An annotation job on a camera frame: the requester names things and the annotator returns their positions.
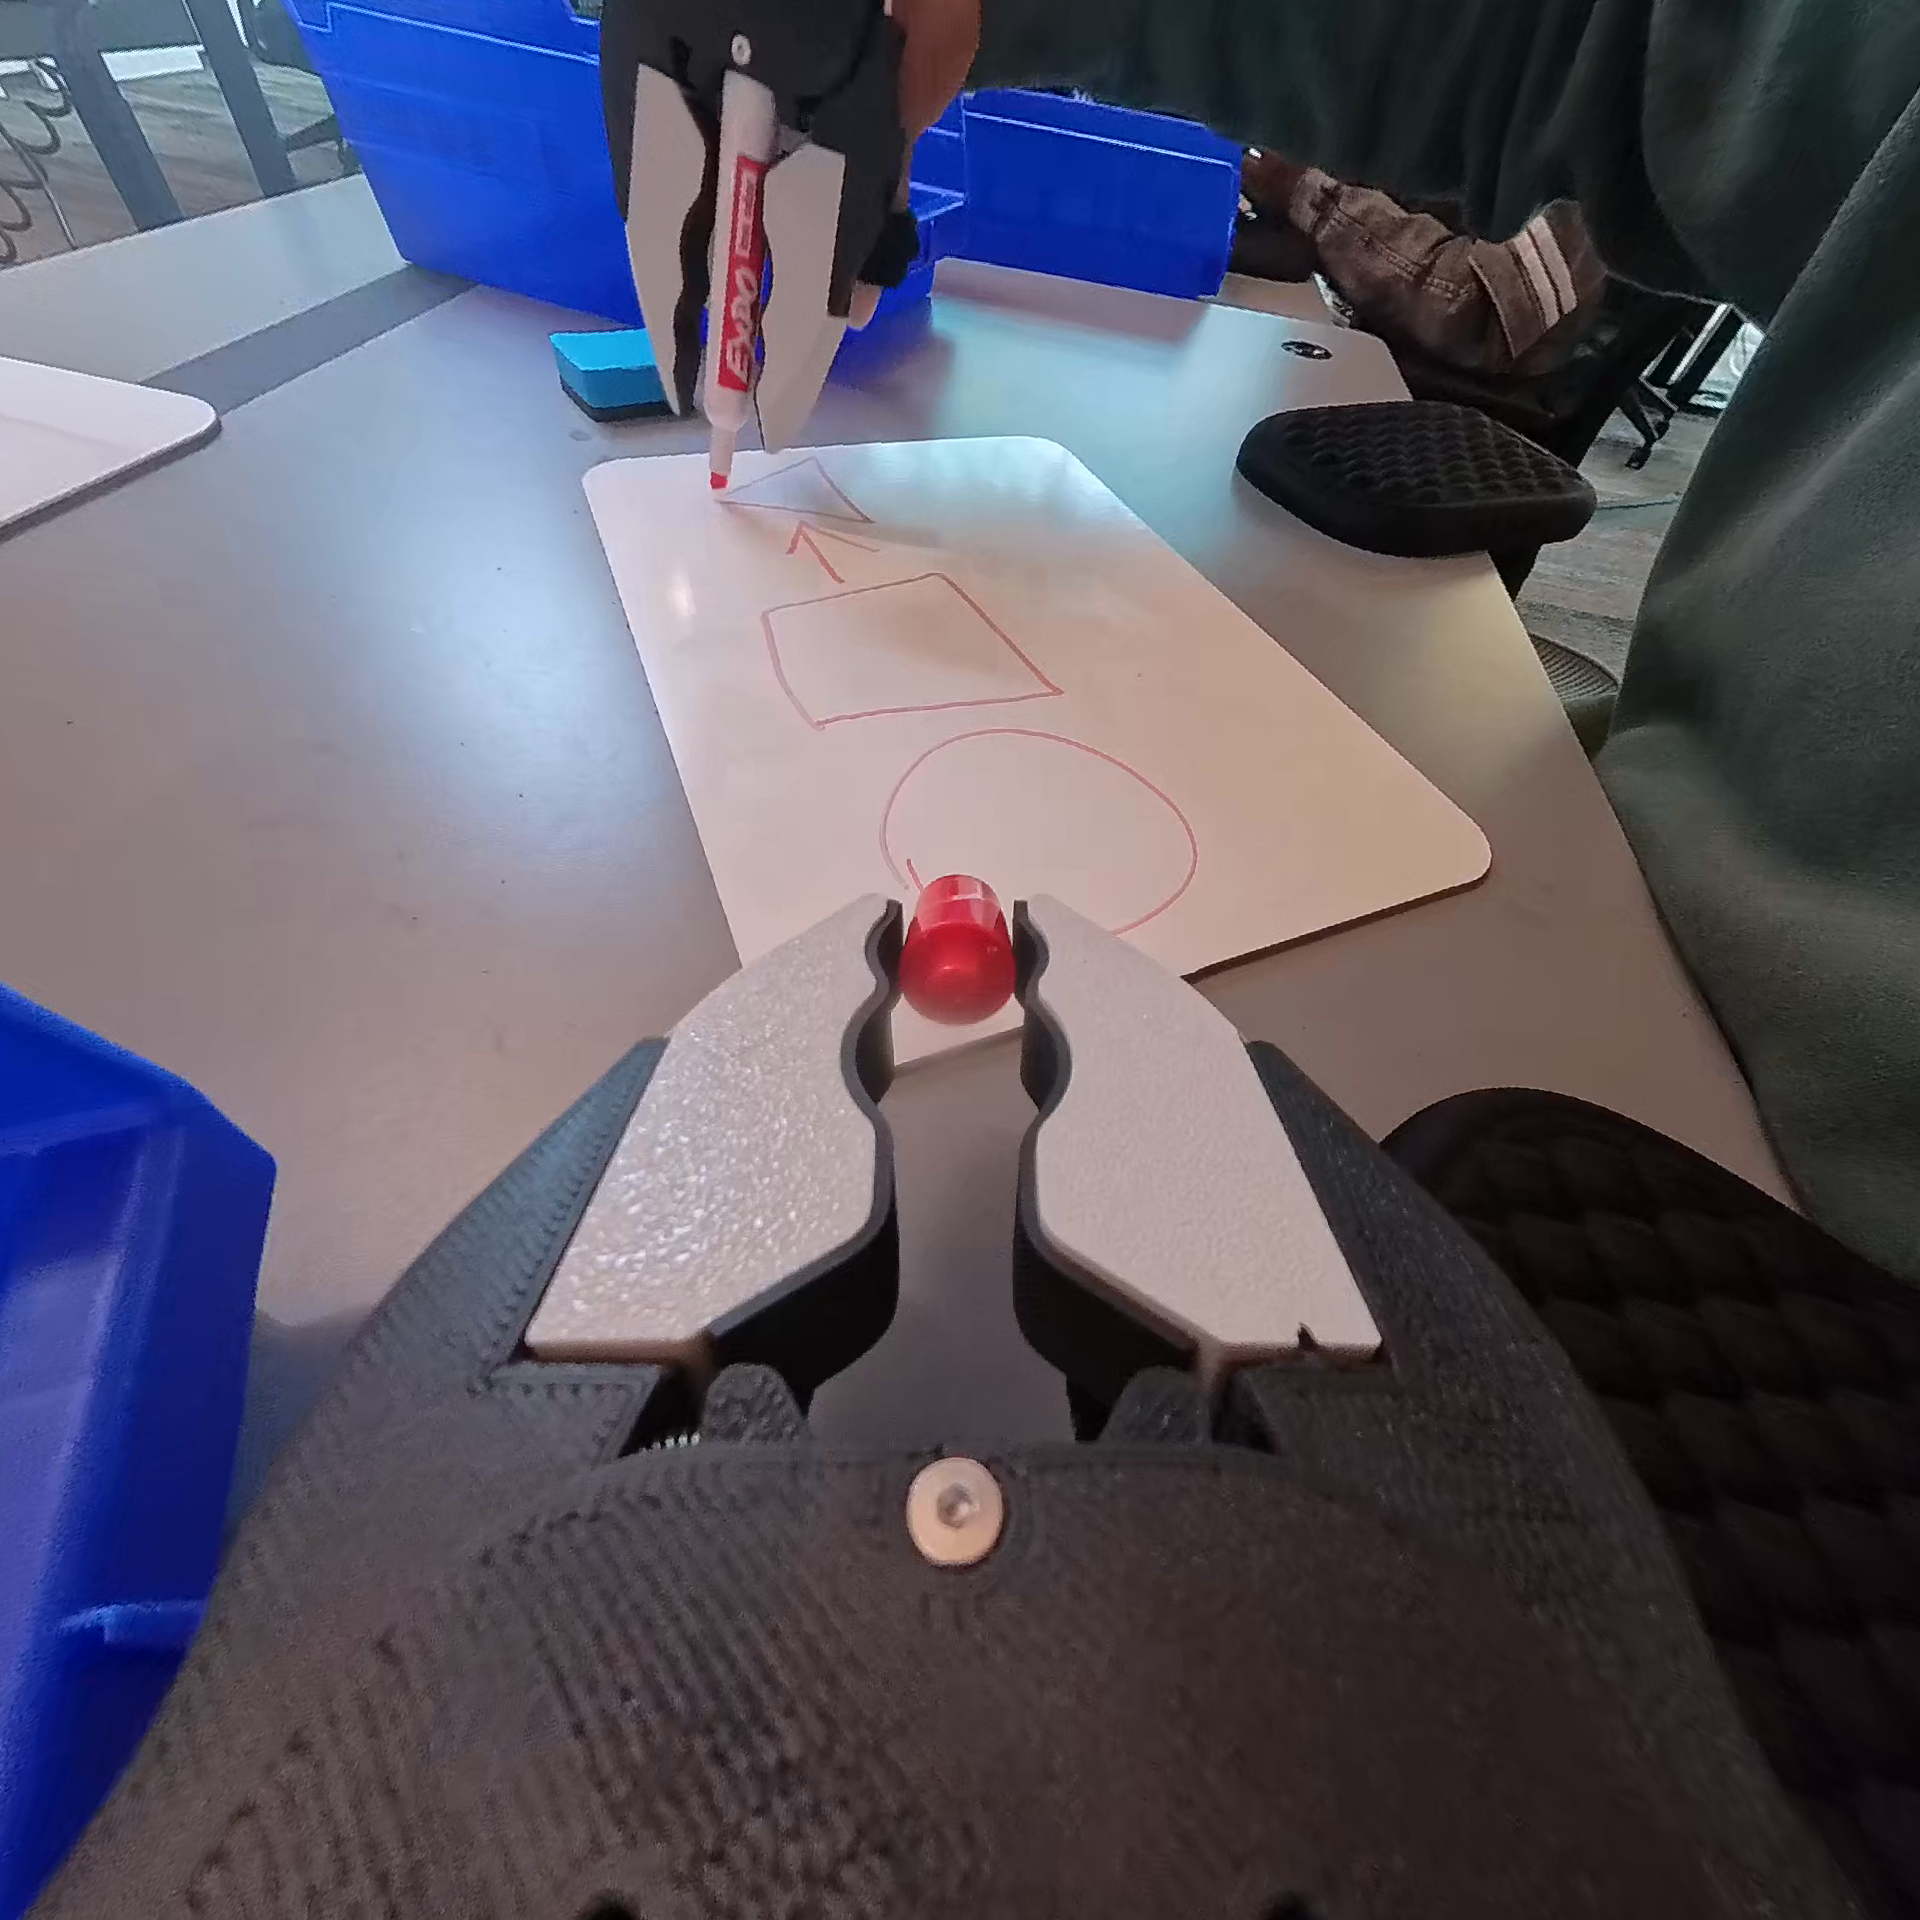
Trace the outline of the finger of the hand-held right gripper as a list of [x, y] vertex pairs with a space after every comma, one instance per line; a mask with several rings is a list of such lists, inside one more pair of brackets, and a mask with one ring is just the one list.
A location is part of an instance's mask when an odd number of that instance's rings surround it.
[[819, 144], [779, 157], [764, 183], [770, 292], [759, 319], [754, 416], [764, 439], [796, 439], [819, 404], [849, 319], [830, 309], [845, 159]]
[[709, 416], [709, 299], [721, 292], [730, 147], [724, 79], [636, 79], [626, 162], [626, 244], [663, 395]]

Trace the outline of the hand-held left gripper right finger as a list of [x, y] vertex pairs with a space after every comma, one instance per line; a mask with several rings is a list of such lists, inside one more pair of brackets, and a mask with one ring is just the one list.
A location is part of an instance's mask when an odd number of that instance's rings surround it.
[[1238, 1029], [1061, 900], [1021, 900], [1014, 1315], [1073, 1382], [1371, 1362], [1347, 1247]]

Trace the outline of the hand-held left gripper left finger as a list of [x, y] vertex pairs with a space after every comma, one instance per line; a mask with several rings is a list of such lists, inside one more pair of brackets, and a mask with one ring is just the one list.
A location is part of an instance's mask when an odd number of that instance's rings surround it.
[[526, 1326], [534, 1359], [835, 1375], [898, 1299], [903, 909], [860, 895], [678, 1019]]

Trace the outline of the red whiteboard marker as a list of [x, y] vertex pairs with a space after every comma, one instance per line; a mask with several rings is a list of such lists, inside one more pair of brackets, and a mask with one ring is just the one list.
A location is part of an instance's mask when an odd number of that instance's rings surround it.
[[722, 83], [716, 215], [707, 299], [703, 416], [709, 491], [730, 490], [737, 445], [759, 384], [761, 288], [765, 279], [764, 190], [778, 157], [778, 99], [741, 68]]

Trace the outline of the blue whiteboard eraser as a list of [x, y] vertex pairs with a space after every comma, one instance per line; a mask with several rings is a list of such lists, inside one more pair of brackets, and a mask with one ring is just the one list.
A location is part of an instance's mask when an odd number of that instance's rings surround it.
[[597, 422], [671, 416], [657, 352], [644, 327], [562, 330], [548, 333], [565, 395]]

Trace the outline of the red marker cap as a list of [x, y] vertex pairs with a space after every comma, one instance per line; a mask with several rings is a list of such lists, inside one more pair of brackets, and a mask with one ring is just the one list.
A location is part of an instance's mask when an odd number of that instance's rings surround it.
[[905, 1006], [938, 1026], [973, 1026], [1017, 991], [1017, 949], [994, 888], [949, 874], [922, 891], [905, 927], [898, 989]]

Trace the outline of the blue open-front storage bin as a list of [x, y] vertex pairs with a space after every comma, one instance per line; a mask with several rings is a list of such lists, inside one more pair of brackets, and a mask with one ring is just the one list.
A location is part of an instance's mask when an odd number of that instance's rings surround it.
[[2, 989], [2, 1916], [95, 1815], [221, 1556], [277, 1166]]

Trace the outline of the small blue storage bin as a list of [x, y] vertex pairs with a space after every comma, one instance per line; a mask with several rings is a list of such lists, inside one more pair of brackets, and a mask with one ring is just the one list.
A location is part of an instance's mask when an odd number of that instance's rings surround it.
[[963, 93], [918, 139], [932, 259], [1211, 299], [1227, 274], [1242, 148], [1185, 118], [1075, 93]]

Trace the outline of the person's green sweatshirt torso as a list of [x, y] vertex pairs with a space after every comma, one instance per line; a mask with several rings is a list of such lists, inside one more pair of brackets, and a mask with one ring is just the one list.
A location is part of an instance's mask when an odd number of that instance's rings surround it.
[[1601, 780], [1807, 1211], [1916, 1271], [1916, 123], [1793, 283], [1647, 583]]

